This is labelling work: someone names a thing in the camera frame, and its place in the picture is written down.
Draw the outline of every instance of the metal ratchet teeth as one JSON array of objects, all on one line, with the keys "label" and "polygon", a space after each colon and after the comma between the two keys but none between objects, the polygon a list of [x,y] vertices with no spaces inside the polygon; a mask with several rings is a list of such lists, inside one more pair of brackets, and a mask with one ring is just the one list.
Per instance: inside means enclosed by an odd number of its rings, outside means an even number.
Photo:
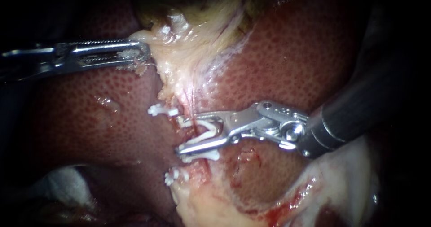
[{"label": "metal ratchet teeth", "polygon": [[147,44],[127,39],[72,42],[67,46],[69,59],[82,68],[130,65],[150,57]]}]

